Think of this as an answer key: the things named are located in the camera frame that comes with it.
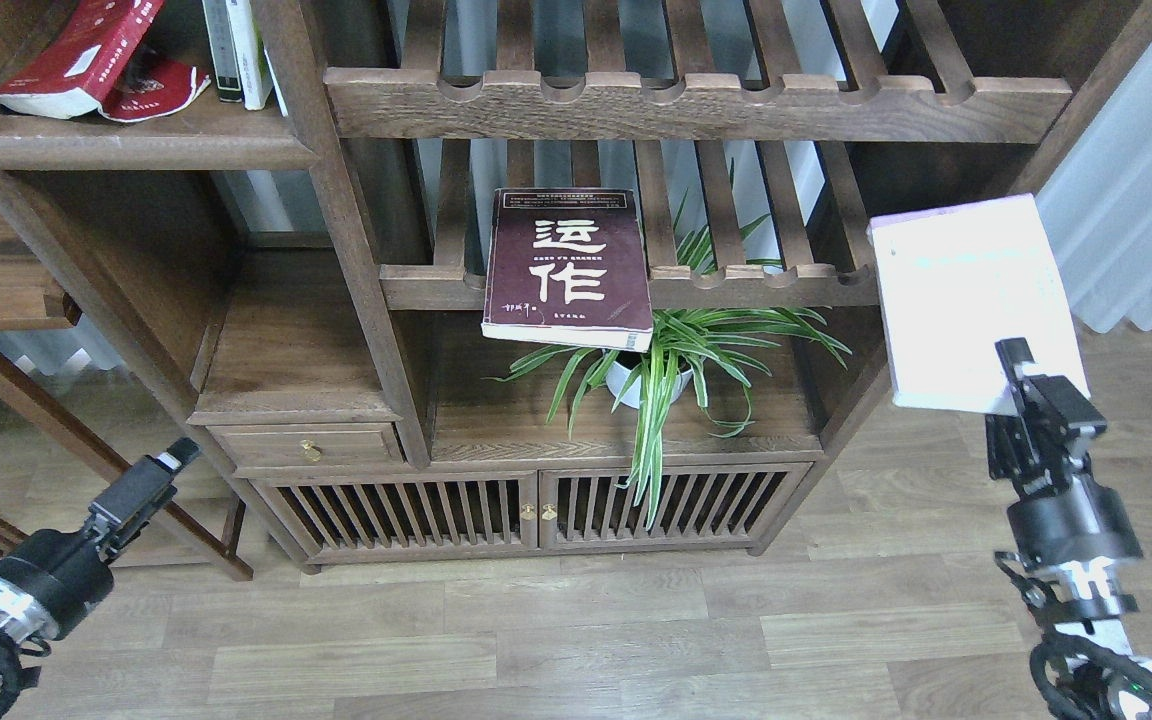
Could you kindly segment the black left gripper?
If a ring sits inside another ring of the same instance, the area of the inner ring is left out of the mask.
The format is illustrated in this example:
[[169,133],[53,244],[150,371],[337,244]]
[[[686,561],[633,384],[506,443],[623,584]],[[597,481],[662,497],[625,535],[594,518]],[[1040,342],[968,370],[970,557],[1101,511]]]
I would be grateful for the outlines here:
[[96,497],[81,529],[37,530],[1,559],[0,630],[12,641],[67,637],[109,596],[111,562],[172,501],[175,475],[198,456],[200,446],[180,437],[156,457],[143,456]]

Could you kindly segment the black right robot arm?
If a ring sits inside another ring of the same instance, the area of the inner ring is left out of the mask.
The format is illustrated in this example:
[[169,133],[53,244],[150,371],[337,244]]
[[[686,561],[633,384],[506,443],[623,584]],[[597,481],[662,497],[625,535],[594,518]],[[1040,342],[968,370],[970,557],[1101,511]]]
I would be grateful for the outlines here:
[[1039,374],[1023,338],[996,353],[1007,414],[987,416],[987,458],[1018,501],[1007,509],[1016,548],[995,562],[1041,632],[1030,679],[1058,719],[1152,719],[1152,659],[1126,638],[1123,616],[1138,605],[1117,579],[1143,552],[1087,452],[1107,420],[1068,378]]

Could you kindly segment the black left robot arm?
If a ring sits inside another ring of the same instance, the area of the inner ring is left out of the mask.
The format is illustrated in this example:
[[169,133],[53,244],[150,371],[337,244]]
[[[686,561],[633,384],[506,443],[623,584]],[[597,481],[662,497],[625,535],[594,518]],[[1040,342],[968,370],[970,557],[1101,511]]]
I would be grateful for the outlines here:
[[50,655],[50,641],[67,637],[109,596],[109,566],[172,502],[174,478],[197,456],[187,437],[143,456],[94,498],[81,529],[37,530],[0,560],[0,717],[38,683],[40,667],[23,666],[22,655]]

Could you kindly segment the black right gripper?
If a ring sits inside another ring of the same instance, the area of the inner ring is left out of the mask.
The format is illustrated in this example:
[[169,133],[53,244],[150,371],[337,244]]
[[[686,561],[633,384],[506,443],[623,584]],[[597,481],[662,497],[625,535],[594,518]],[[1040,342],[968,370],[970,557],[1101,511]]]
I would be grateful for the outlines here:
[[1007,507],[1021,564],[1053,571],[1096,559],[1137,561],[1143,551],[1115,488],[1094,479],[1089,447],[1105,416],[1064,376],[1028,376],[1034,363],[1025,338],[995,342],[1011,415],[986,418],[990,473],[1011,482]]

